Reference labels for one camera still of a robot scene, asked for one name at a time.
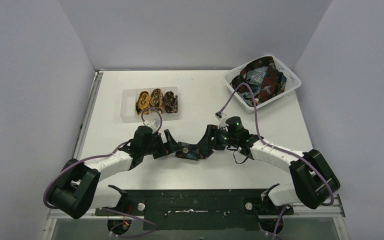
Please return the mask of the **navy floral tie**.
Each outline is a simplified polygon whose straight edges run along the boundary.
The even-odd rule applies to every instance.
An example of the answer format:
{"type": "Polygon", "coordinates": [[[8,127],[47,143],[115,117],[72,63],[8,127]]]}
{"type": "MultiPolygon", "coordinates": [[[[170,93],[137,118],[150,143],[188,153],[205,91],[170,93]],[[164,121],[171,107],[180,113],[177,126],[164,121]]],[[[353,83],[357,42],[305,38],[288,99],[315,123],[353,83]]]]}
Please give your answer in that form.
{"type": "Polygon", "coordinates": [[[213,153],[198,147],[196,144],[181,141],[178,144],[181,146],[181,150],[175,152],[177,158],[198,161],[207,159],[213,153]]]}

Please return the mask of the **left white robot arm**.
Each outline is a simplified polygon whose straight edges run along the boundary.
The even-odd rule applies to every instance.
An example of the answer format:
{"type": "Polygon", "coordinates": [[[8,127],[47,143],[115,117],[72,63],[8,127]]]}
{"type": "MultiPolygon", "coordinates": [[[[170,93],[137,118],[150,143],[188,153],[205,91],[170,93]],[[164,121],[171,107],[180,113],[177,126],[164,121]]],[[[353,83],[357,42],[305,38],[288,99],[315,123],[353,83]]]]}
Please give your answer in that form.
{"type": "Polygon", "coordinates": [[[133,170],[145,156],[158,159],[183,149],[169,130],[164,130],[164,134],[166,142],[160,133],[142,125],[134,132],[133,138],[121,143],[111,153],[82,160],[70,159],[46,187],[43,203],[73,219],[79,219],[90,209],[104,207],[116,215],[125,213],[128,201],[122,197],[122,191],[111,186],[98,190],[98,184],[115,174],[133,170]]]}

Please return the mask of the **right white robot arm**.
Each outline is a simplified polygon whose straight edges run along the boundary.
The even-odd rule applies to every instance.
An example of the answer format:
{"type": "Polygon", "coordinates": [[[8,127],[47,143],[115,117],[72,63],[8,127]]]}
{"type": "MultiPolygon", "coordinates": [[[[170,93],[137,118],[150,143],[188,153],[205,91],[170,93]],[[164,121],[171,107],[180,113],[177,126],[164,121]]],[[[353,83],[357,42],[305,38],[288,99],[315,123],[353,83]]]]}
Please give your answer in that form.
{"type": "Polygon", "coordinates": [[[233,147],[247,159],[270,164],[290,174],[292,183],[275,184],[261,194],[274,206],[302,203],[310,209],[330,206],[341,184],[324,156],[315,149],[297,151],[276,145],[244,128],[241,118],[221,118],[208,125],[197,147],[205,151],[233,147]]]}

